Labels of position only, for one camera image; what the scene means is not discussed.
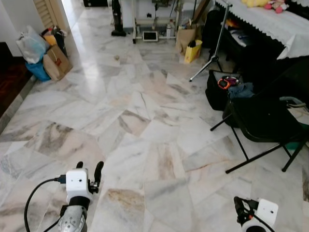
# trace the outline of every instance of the blue bag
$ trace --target blue bag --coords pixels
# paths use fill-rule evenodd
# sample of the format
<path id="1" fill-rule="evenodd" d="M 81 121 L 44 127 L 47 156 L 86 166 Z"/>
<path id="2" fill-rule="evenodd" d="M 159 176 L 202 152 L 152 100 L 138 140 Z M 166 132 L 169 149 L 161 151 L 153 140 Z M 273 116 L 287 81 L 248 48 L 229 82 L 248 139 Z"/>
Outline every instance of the blue bag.
<path id="1" fill-rule="evenodd" d="M 26 67 L 40 81 L 44 82 L 50 80 L 49 75 L 45 72 L 45 69 L 43 67 L 43 56 L 40 58 L 39 62 L 35 64 L 29 64 L 28 62 L 26 62 Z"/>

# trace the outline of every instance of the marble floor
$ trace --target marble floor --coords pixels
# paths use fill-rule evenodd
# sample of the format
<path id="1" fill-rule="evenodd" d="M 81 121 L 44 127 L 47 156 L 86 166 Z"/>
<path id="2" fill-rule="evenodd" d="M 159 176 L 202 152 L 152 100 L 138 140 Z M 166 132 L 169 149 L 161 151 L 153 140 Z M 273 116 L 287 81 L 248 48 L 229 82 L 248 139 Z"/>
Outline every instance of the marble floor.
<path id="1" fill-rule="evenodd" d="M 225 174 L 244 157 L 227 125 L 209 130 L 222 112 L 206 99 L 208 73 L 188 82 L 207 51 L 183 64 L 175 41 L 112 38 L 110 21 L 108 9 L 82 11 L 66 39 L 73 69 L 59 82 L 37 82 L 0 136 L 0 231 L 25 231 L 33 188 L 80 160 L 91 178 L 105 161 L 90 232 L 239 232 L 234 196 L 277 203 L 278 232 L 309 231 L 308 149 L 286 173 L 288 156 L 277 150 Z M 249 156 L 272 146 L 239 136 Z M 31 231 L 56 221 L 65 199 L 58 183 L 40 188 Z"/>

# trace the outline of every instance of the tripod stand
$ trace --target tripod stand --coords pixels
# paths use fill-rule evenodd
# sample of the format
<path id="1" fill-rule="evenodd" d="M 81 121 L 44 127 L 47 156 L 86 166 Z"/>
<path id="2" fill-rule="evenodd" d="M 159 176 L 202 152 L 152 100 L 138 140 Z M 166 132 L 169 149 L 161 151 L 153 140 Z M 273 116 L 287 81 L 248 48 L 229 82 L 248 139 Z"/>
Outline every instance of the tripod stand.
<path id="1" fill-rule="evenodd" d="M 230 3 L 228 3 L 227 1 L 224 1 L 224 0 L 221 0 L 221 1 L 223 1 L 226 4 L 226 8 L 225 8 L 225 14 L 224 14 L 224 18 L 223 18 L 223 22 L 222 22 L 222 26 L 221 26 L 216 50 L 215 50 L 213 56 L 210 58 L 210 60 L 193 77 L 190 78 L 189 82 L 193 81 L 194 78 L 196 78 L 201 72 L 204 71 L 205 68 L 207 68 L 213 62 L 216 62 L 220 71 L 222 71 L 221 65 L 219 63 L 218 50 L 219 50 L 220 42 L 221 42 L 221 39 L 222 39 L 222 34 L 223 34 L 223 31 L 224 31 L 225 23 L 226 23 L 226 20 L 227 20 L 228 11 L 229 11 L 229 9 L 232 5 Z"/>

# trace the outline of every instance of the denim cloth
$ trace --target denim cloth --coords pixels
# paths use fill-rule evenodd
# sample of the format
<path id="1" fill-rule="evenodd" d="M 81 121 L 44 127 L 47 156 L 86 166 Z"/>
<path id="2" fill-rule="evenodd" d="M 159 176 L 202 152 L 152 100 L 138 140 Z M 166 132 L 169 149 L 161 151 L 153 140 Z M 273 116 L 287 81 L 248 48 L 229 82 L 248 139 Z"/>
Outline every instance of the denim cloth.
<path id="1" fill-rule="evenodd" d="M 238 86 L 228 88 L 228 96 L 233 98 L 250 98 L 254 95 L 253 84 L 251 82 L 243 83 Z"/>

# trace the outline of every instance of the vacuum cleaner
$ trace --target vacuum cleaner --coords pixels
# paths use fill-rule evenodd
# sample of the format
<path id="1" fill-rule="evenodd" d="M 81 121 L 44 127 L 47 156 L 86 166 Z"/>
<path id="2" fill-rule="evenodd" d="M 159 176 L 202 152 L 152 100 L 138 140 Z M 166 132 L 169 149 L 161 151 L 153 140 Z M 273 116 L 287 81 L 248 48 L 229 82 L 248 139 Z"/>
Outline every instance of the vacuum cleaner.
<path id="1" fill-rule="evenodd" d="M 114 17 L 115 30 L 112 31 L 112 36 L 126 36 L 121 21 L 121 7 L 119 0 L 112 0 L 112 16 Z"/>

